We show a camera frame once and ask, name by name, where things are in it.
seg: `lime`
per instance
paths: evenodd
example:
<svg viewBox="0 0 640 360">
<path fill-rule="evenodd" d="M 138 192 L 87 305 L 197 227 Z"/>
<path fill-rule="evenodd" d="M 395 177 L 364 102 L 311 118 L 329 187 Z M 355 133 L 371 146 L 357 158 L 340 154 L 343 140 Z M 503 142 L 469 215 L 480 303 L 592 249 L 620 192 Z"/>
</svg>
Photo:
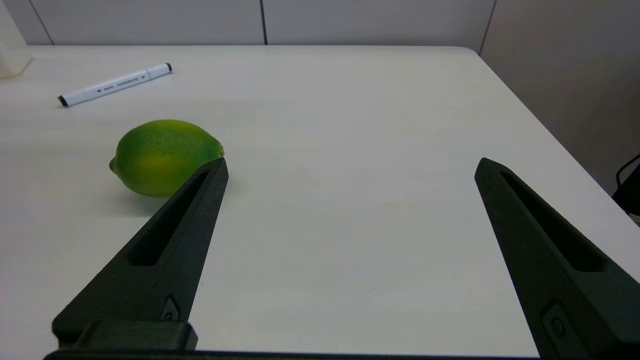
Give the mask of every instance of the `lime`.
<svg viewBox="0 0 640 360">
<path fill-rule="evenodd" d="M 126 133 L 109 168 L 134 192 L 170 197 L 202 165 L 221 158 L 219 141 L 180 120 L 155 120 Z"/>
</svg>

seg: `gray wall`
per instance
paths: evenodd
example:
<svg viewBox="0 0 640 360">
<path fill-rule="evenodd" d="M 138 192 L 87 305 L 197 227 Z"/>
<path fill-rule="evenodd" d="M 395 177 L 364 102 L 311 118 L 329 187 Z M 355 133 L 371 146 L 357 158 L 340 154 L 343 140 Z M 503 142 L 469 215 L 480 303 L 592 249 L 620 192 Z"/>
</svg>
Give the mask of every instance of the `gray wall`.
<svg viewBox="0 0 640 360">
<path fill-rule="evenodd" d="M 609 193 L 640 152 L 640 0 L 4 1 L 30 44 L 468 47 Z"/>
<path fill-rule="evenodd" d="M 640 1 L 499 0 L 482 58 L 612 193 L 640 153 Z"/>
</svg>

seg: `black cable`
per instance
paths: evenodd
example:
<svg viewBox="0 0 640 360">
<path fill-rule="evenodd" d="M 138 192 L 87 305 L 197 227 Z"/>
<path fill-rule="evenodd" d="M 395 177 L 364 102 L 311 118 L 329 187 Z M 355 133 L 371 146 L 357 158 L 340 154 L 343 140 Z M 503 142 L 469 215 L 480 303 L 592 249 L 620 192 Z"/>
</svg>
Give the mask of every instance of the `black cable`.
<svg viewBox="0 0 640 360">
<path fill-rule="evenodd" d="M 626 164 L 622 165 L 622 167 L 618 170 L 618 172 L 616 173 L 616 183 L 618 184 L 618 188 L 620 188 L 620 186 L 622 185 L 620 183 L 620 174 L 629 167 L 629 165 L 633 164 L 635 160 L 640 159 L 640 154 L 634 156 L 633 159 L 629 160 Z"/>
</svg>

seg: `black object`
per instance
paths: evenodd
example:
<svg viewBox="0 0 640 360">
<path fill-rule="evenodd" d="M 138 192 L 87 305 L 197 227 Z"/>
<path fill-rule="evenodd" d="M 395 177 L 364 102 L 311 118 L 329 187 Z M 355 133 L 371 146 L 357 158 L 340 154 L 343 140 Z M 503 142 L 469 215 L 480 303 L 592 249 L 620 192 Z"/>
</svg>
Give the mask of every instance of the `black object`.
<svg viewBox="0 0 640 360">
<path fill-rule="evenodd" d="M 62 104 L 62 106 L 64 108 L 68 108 L 69 107 L 69 105 L 67 104 L 67 101 L 65 100 L 64 97 L 62 97 L 62 95 L 58 96 L 58 100 L 60 100 L 60 103 Z"/>
<path fill-rule="evenodd" d="M 85 330 L 103 334 L 108 323 L 94 323 L 99 320 L 186 323 L 227 179 L 221 158 L 187 180 L 53 320 L 61 348 L 78 345 Z M 139 323 L 128 324 L 135 329 L 140 333 Z M 174 331 L 176 338 L 184 336 L 184 324 Z M 87 336 L 84 341 L 92 343 Z M 195 347 L 195 341 L 185 344 Z"/>
<path fill-rule="evenodd" d="M 541 357 L 640 357 L 640 285 L 508 168 L 476 183 Z"/>
<path fill-rule="evenodd" d="M 613 193 L 613 200 L 618 206 L 634 215 L 640 215 L 640 167 L 636 167 L 624 183 L 620 182 L 620 175 L 638 159 L 640 159 L 640 154 L 634 156 L 616 172 L 618 189 Z"/>
<path fill-rule="evenodd" d="M 186 320 L 227 177 L 224 160 L 207 164 L 149 220 L 55 319 L 74 347 L 47 360 L 465 359 L 191 351 Z M 482 159 L 476 183 L 540 355 L 639 357 L 640 285 L 508 168 Z"/>
</svg>

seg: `white wall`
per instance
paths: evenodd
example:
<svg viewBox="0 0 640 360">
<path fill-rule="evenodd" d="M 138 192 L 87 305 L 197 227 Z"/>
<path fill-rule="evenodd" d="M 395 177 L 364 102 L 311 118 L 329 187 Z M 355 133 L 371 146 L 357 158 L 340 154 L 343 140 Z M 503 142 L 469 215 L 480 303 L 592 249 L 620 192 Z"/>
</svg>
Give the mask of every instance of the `white wall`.
<svg viewBox="0 0 640 360">
<path fill-rule="evenodd" d="M 455 45 L 480 51 L 494 0 L 264 0 L 269 44 Z"/>
</svg>

